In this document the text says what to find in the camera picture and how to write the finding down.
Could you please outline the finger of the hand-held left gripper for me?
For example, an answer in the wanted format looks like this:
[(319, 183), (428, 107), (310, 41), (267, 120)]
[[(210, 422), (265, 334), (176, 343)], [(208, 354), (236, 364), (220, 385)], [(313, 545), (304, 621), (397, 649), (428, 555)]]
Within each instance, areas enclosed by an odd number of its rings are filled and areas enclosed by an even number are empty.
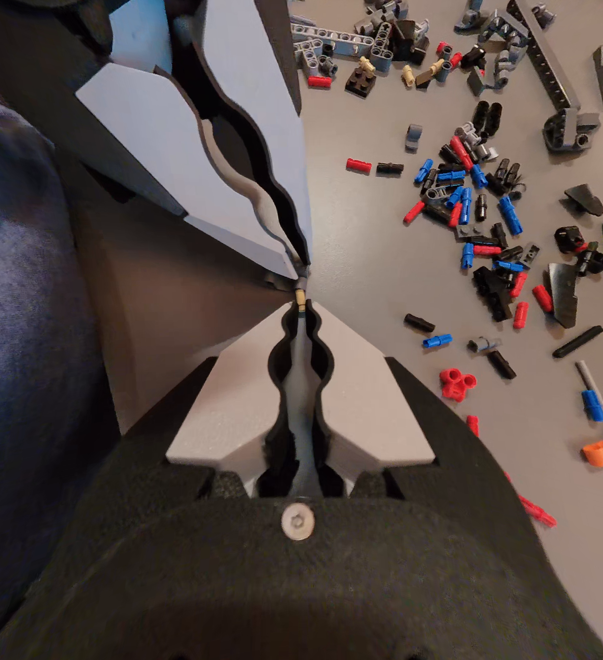
[(215, 167), (198, 113), (170, 78), (108, 63), (75, 95), (182, 207), (190, 226), (297, 279), (289, 248)]
[(299, 258), (313, 259), (313, 227), (303, 122), (254, 1), (206, 1), (201, 49), (223, 95), (257, 130), (268, 177), (290, 208)]

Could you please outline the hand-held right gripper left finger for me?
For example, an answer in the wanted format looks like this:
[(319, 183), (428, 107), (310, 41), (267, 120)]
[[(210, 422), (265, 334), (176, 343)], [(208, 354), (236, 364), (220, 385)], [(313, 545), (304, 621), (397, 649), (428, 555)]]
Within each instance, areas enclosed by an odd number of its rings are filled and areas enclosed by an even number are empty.
[(295, 437), (283, 383), (291, 369), (295, 303), (287, 303), (223, 349), (165, 458), (234, 473), (249, 497), (289, 491)]

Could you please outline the long light grey lego beam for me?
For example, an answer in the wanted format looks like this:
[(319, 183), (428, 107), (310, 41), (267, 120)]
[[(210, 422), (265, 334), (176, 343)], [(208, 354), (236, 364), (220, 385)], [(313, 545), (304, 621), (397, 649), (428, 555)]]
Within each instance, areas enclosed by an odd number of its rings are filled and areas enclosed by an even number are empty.
[(294, 43), (317, 42), (332, 46), (334, 54), (360, 58), (367, 57), (375, 45), (374, 38), (339, 30), (323, 29), (302, 23), (290, 23), (291, 36)]

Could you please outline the long dark grey lego beam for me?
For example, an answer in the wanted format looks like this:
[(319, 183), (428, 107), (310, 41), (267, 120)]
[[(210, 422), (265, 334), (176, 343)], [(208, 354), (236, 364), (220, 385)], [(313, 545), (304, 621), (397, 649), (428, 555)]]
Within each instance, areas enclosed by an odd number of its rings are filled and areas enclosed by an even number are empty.
[(554, 108), (580, 110), (578, 95), (530, 5), (526, 1), (508, 1), (507, 12), (528, 30), (527, 54)]

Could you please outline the red lego hub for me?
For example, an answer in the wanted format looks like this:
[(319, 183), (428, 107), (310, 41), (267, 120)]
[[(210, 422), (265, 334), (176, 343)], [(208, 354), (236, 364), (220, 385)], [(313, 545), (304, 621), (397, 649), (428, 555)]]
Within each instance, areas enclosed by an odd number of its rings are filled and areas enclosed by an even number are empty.
[(478, 384), (474, 375), (463, 374), (456, 368), (441, 371), (439, 379), (442, 384), (442, 397), (454, 400), (457, 403), (461, 403), (466, 398), (467, 391), (475, 388)]

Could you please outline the pile of lego pieces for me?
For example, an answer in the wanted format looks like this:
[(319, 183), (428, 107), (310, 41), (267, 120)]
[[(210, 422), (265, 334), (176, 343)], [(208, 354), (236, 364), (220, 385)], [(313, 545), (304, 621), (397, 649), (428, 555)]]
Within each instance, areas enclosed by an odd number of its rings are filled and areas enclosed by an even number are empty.
[[(548, 496), (565, 534), (603, 532), (603, 138), (597, 114), (546, 152), (538, 84), (476, 100), (465, 76), (408, 92), (382, 78), (372, 100), (320, 100), (311, 146), (314, 258), (306, 297), (386, 357), (429, 444), (485, 440), (524, 492)], [(457, 403), (441, 371), (474, 375)]]

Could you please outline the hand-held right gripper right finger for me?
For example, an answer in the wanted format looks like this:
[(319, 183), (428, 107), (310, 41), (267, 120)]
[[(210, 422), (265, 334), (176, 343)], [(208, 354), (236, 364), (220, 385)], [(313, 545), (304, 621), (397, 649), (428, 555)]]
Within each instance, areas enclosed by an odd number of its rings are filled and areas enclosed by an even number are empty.
[(307, 301), (314, 396), (313, 455), (322, 494), (348, 496), (363, 473), (430, 465), (435, 452), (385, 355)]

